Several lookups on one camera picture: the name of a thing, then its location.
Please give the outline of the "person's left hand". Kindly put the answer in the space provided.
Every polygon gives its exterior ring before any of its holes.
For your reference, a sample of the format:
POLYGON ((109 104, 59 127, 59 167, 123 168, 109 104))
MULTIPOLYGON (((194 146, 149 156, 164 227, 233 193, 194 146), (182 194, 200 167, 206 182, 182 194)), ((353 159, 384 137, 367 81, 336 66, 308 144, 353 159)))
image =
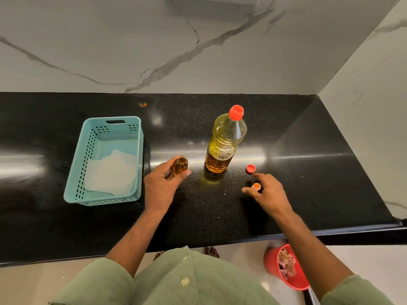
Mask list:
POLYGON ((173 164, 178 157, 180 155, 159 164, 144 178, 145 211, 147 213, 161 218, 167 213, 176 193, 176 189, 169 188, 168 174, 172 171, 173 164))

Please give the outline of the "person's right hand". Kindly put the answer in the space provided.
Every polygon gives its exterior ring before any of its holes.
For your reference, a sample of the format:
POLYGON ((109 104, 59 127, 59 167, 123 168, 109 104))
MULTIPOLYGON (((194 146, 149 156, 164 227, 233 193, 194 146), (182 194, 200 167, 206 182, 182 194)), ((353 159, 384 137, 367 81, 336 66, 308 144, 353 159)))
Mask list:
POLYGON ((271 174, 254 173, 262 186, 262 199, 255 200, 262 209, 275 220, 293 215, 282 184, 271 174))

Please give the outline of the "small amber glass bottle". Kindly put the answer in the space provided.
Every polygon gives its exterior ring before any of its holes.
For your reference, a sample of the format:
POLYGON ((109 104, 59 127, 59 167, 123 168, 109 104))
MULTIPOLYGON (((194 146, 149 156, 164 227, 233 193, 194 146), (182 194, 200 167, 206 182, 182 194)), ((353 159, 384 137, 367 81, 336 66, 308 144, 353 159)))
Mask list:
POLYGON ((172 167, 173 176, 175 177, 176 175, 182 173, 187 169, 188 169, 188 160, 186 159, 185 156, 180 156, 176 159, 176 161, 173 164, 172 167))

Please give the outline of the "person's right forearm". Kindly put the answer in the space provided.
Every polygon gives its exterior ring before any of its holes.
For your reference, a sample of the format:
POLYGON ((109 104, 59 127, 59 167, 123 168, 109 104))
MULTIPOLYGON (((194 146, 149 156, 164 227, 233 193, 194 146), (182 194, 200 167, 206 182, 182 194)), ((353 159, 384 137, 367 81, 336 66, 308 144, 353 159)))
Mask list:
POLYGON ((277 214, 274 220, 288 240, 319 301, 345 279, 354 275, 293 211, 277 214))

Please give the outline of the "person's left forearm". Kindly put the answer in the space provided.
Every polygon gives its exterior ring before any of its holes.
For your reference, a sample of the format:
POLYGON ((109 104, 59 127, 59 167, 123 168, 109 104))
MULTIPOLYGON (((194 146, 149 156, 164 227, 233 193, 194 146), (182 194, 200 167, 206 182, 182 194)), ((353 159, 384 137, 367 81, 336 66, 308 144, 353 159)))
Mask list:
POLYGON ((167 210, 145 209, 105 257, 123 267, 132 278, 135 277, 148 245, 167 210))

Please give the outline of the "teal plastic perforated basket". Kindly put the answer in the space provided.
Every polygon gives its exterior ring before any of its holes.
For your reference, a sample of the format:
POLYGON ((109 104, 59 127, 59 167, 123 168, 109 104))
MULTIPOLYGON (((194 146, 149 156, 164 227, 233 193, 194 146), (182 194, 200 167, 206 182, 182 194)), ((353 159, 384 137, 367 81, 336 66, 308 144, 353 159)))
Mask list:
POLYGON ((133 202, 141 196, 144 134, 136 116, 84 121, 64 200, 84 206, 133 202))

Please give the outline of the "large yellow oil bottle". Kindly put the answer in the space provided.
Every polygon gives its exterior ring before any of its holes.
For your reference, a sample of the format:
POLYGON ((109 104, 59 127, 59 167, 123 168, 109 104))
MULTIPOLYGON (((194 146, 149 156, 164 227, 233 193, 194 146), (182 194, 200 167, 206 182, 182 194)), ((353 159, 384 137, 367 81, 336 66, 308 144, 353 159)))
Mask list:
POLYGON ((216 118, 205 158, 205 166, 210 172, 222 173, 230 164, 238 144, 247 134, 243 115, 243 107, 234 105, 228 113, 216 118))

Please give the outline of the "white crumpled paper sheet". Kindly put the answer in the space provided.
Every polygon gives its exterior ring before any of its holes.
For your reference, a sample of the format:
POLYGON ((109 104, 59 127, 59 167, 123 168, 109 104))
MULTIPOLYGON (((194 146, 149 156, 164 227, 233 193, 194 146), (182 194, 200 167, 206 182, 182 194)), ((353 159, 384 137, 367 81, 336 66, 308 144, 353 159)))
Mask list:
POLYGON ((137 156, 113 150, 101 160, 89 160, 84 187, 88 191, 129 195, 136 177, 137 156))

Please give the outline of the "red plastic bucket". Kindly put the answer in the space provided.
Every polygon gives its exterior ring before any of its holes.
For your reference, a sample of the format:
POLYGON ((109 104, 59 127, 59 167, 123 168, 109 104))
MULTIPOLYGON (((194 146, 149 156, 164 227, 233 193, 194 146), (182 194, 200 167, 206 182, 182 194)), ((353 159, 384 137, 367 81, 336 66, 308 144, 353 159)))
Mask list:
POLYGON ((280 250, 283 248, 286 248, 288 252, 290 252, 294 255, 294 252, 289 244, 285 244, 280 247, 268 248, 263 255, 263 263, 264 263, 265 269, 267 270, 267 272, 269 274, 280 279, 288 287, 290 287, 294 290, 297 290, 297 291, 307 290, 308 288, 310 288, 310 284, 295 255, 294 256, 297 261, 297 263, 296 263, 297 275, 293 278, 290 278, 288 281, 286 281, 283 279, 282 275, 280 274, 277 258, 278 258, 278 254, 279 254, 280 250))

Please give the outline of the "food scraps waste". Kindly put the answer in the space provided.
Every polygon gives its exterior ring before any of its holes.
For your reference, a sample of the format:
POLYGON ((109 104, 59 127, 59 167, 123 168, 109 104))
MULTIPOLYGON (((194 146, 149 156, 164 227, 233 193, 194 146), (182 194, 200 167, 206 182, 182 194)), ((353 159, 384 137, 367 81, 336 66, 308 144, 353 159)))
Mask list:
POLYGON ((296 271, 296 258, 295 256, 288 252, 286 248, 280 250, 277 258, 279 272, 283 279, 288 281, 297 275, 296 271))

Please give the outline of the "person's green shirt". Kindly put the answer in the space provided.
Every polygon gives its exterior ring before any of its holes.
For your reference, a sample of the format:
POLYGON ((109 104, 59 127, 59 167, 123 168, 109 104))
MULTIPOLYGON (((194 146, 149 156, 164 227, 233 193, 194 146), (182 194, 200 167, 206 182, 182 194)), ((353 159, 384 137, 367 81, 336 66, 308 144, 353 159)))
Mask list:
MULTIPOLYGON (((102 258, 85 267, 56 297, 57 305, 278 304, 256 280, 187 246, 166 251, 137 276, 102 258)), ((321 305, 394 305, 371 282, 352 275, 321 305)))

